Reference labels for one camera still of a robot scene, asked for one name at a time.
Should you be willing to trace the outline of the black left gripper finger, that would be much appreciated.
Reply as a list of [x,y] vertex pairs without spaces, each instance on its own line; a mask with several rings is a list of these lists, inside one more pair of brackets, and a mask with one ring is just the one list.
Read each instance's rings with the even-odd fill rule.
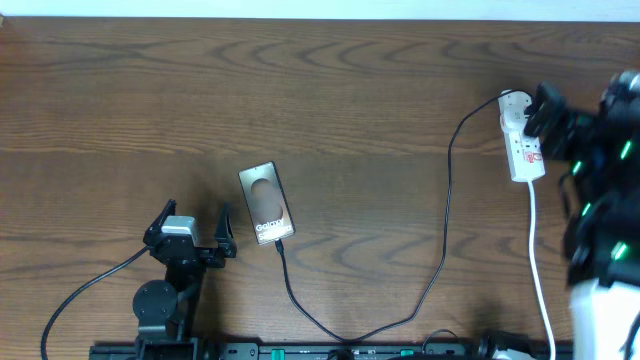
[[233,235],[230,215],[230,206],[224,203],[214,233],[214,240],[225,258],[235,258],[237,256],[237,244]]
[[157,237],[162,233],[162,225],[169,216],[173,216],[175,214],[175,210],[176,201],[169,199],[160,214],[145,230],[143,242],[146,246],[154,246],[157,243]]

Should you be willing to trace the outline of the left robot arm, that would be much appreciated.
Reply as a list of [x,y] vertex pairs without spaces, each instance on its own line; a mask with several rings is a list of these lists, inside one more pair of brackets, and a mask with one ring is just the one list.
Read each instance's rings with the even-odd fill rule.
[[165,277],[143,284],[132,307],[138,319],[137,359],[217,359],[218,346],[192,332],[204,275],[237,254],[229,206],[224,205],[214,233],[215,247],[199,245],[196,221],[176,214],[167,202],[145,231],[150,255],[165,265]]

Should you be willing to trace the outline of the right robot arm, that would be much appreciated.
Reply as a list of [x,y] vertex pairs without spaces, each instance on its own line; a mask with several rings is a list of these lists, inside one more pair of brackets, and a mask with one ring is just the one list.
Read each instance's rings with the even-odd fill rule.
[[639,74],[614,76],[595,112],[551,84],[525,110],[527,136],[564,162],[577,204],[563,237],[576,359],[639,356]]

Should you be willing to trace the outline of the white power strip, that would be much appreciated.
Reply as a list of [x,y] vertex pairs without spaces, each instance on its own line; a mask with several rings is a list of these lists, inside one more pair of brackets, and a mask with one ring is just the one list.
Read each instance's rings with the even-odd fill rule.
[[511,180],[532,182],[545,175],[544,160],[538,138],[526,136],[521,126],[501,120]]

